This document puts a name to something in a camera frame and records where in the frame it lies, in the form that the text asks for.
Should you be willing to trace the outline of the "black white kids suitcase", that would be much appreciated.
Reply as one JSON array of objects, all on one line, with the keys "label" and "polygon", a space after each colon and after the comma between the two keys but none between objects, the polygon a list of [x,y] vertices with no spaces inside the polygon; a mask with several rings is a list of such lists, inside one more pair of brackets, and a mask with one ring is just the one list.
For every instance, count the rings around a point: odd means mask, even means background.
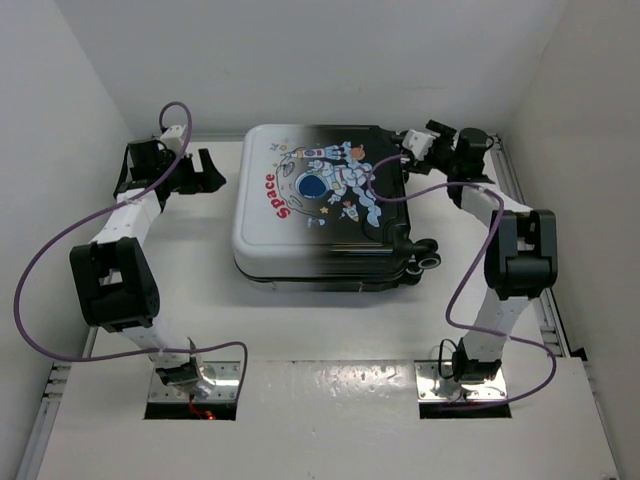
[{"label": "black white kids suitcase", "polygon": [[365,125],[264,124],[245,136],[231,246],[266,287],[383,291],[441,263],[412,240],[398,133]]}]

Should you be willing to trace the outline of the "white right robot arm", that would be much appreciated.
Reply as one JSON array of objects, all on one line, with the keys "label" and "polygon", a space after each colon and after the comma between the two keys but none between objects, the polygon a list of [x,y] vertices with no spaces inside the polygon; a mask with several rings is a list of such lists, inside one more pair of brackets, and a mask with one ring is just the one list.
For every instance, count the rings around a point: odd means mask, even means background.
[{"label": "white right robot arm", "polygon": [[483,267],[485,298],[451,359],[449,376],[461,383],[496,376],[516,321],[558,276],[555,214],[509,197],[489,178],[484,157],[490,141],[480,129],[455,130],[436,121],[401,136],[408,170],[444,174],[449,198],[488,230],[475,261]]}]

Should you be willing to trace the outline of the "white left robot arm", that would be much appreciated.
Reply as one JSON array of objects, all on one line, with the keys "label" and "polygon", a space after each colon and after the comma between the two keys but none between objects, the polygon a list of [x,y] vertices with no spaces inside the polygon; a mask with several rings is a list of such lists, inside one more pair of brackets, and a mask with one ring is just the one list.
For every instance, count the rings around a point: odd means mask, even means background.
[{"label": "white left robot arm", "polygon": [[170,195],[214,193],[226,180],[210,153],[176,157],[173,140],[131,142],[125,149],[113,211],[90,243],[69,255],[81,311],[86,323],[119,334],[145,351],[161,382],[191,395],[215,386],[191,339],[160,317],[160,293],[143,252],[154,220]]}]

